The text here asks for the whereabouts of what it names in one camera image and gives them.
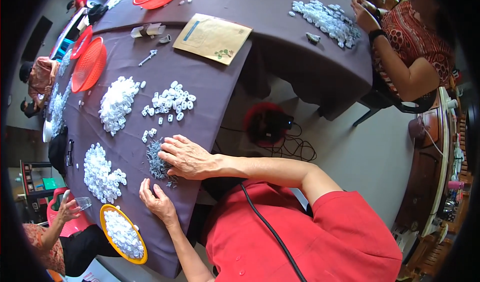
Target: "black watch strap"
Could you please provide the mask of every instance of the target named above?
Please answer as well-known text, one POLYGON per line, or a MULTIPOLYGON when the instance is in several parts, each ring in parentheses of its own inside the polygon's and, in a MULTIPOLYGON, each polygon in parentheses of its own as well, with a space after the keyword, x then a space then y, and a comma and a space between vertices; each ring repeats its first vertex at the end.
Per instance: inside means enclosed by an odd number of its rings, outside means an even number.
POLYGON ((375 31, 371 31, 369 34, 368 34, 368 38, 370 40, 370 44, 373 44, 374 43, 374 40, 376 37, 378 36, 385 36, 385 38, 387 38, 387 33, 385 33, 383 30, 375 30, 375 31))

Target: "wall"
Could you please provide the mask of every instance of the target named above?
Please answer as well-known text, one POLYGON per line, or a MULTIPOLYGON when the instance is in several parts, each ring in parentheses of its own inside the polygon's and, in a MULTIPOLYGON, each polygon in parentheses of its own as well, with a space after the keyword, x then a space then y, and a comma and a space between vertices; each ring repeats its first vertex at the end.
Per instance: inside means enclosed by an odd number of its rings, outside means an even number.
MULTIPOLYGON (((44 39, 44 45, 38 51, 37 57, 50 55, 50 51, 55 45, 58 36, 63 31, 63 28, 67 25, 70 16, 72 15, 73 11, 70 11, 67 14, 67 3, 69 1, 71 0, 48 0, 45 8, 42 10, 42 12, 40 12, 38 17, 35 18, 35 22, 32 25, 32 31, 42 15, 53 22, 52 27, 44 39)), ((24 48, 25 47, 19 47, 18 49, 23 51, 24 48)), ((22 100, 25 97, 29 99, 27 92, 28 86, 22 83, 18 77, 18 70, 20 70, 21 65, 22 62, 19 61, 13 76, 13 82, 11 86, 11 105, 7 113, 7 125, 24 129, 41 130, 42 123, 39 121, 37 116, 27 118, 20 110, 20 103, 22 100)))

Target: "plastic cup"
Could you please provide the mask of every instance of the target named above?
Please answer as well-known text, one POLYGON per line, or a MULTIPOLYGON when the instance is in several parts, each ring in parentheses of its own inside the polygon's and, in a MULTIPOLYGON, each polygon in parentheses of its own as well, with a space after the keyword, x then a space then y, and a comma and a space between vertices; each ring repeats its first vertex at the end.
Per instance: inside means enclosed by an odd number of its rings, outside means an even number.
POLYGON ((88 207, 92 206, 92 201, 90 201, 90 198, 88 196, 75 197, 75 201, 77 202, 77 206, 80 207, 80 211, 83 211, 88 207))

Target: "purple tablecloth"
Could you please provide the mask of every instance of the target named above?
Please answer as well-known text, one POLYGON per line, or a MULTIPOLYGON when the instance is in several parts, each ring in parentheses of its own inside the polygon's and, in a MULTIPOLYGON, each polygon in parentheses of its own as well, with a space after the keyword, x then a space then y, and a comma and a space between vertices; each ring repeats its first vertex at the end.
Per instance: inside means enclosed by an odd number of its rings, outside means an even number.
MULTIPOLYGON (((320 105, 328 120, 347 110, 372 86, 372 64, 368 36, 362 32, 353 49, 341 49, 337 42, 304 20, 291 17, 293 1, 310 0, 193 0, 179 6, 173 0, 166 7, 146 10, 123 0, 94 26, 95 33, 118 27, 135 27, 162 22, 184 26, 195 13, 216 16, 253 28, 252 53, 240 77, 247 91, 264 98, 270 93, 265 75, 272 73, 292 84, 305 102, 320 105), (318 45, 307 41, 306 32, 321 36, 318 45)), ((319 0, 338 4, 353 18, 351 0, 319 0)))
MULTIPOLYGON (((112 162, 112 170, 120 168, 127 174, 127 185, 120 185, 122 196, 115 200, 114 205, 120 205, 121 210, 140 228, 148 252, 146 265, 167 277, 175 277, 179 267, 173 243, 163 223, 145 207, 138 195, 141 181, 153 178, 146 156, 147 144, 152 139, 147 136, 149 141, 144 144, 141 140, 143 132, 156 128, 154 140, 182 134, 207 150, 211 148, 251 47, 251 42, 247 41, 231 65, 225 66, 185 51, 173 50, 173 42, 181 30, 165 30, 165 34, 169 33, 173 41, 159 47, 155 46, 157 38, 131 38, 130 29, 100 34, 108 53, 106 67, 96 85, 90 89, 91 95, 88 96, 88 91, 71 93, 63 111, 63 119, 69 128, 68 138, 75 141, 73 166, 67 168, 68 187, 76 197, 91 197, 92 207, 85 212, 100 225, 99 211, 103 204, 93 197, 84 184, 83 166, 85 153, 92 144, 99 142, 106 151, 105 158, 112 162), (158 54, 138 67, 151 49, 158 49, 158 54), (135 81, 147 81, 147 84, 135 96, 132 112, 126 115, 125 128, 112 137, 104 131, 98 111, 100 100, 111 82, 122 75, 127 78, 133 76, 135 81), (182 121, 174 119, 172 123, 167 122, 167 116, 162 114, 164 123, 161 126, 158 124, 159 115, 142 116, 144 106, 152 105, 154 92, 162 93, 175 80, 183 84, 184 90, 197 97, 194 109, 185 111, 182 121), (78 105, 79 100, 84 101, 83 106, 78 105)), ((57 77, 59 92, 64 92, 75 63, 75 60, 70 63, 63 77, 57 77)), ((158 183, 170 197, 182 229, 186 232, 200 182, 180 179, 175 189, 166 187, 165 180, 152 180, 152 187, 153 183, 158 183)))

